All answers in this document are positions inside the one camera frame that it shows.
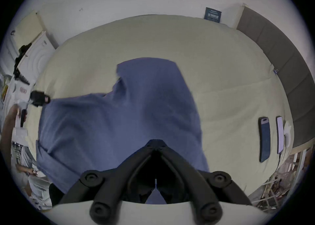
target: blue cloth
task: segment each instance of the blue cloth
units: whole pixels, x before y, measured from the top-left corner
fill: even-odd
[[[55,186],[66,193],[86,170],[116,168],[150,139],[208,171],[197,108],[176,64],[134,59],[119,64],[117,75],[106,95],[53,99],[43,107],[37,164]]]

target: human hand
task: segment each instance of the human hand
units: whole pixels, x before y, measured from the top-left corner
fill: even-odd
[[[5,119],[8,121],[15,121],[15,117],[19,111],[20,108],[17,104],[12,105]]]
[[[29,168],[28,173],[29,173],[30,175],[37,176],[37,173],[36,173],[36,171],[34,171],[33,168]]]
[[[7,116],[6,116],[6,120],[8,121],[15,121],[15,118],[16,116],[19,116],[21,117],[21,109],[19,108],[19,106],[17,104],[14,104],[12,105],[12,107],[10,108]]]

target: bed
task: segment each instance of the bed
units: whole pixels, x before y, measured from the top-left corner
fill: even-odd
[[[258,44],[226,25],[144,15],[96,27],[56,50],[35,89],[52,98],[107,93],[117,80],[117,64],[140,57],[177,63],[199,111],[211,171],[229,173],[247,195],[274,173],[279,163],[276,117],[293,125],[286,90]],[[34,157],[40,114],[40,107],[29,106],[25,123]],[[258,118],[263,116],[270,121],[271,154],[260,163]],[[292,146],[284,149],[280,164]]]

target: phone case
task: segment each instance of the phone case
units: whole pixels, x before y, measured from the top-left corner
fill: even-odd
[[[277,153],[279,154],[282,152],[284,148],[284,130],[283,130],[283,121],[282,117],[278,116],[276,117],[276,123],[277,123],[277,135],[278,135],[278,148]]]
[[[260,134],[259,161],[264,162],[270,156],[270,124],[268,117],[260,117],[258,126]]]

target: headboard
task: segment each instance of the headboard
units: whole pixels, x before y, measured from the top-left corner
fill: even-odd
[[[293,147],[311,140],[315,137],[315,84],[299,51],[273,23],[247,7],[237,30],[256,42],[278,70],[293,118]]]

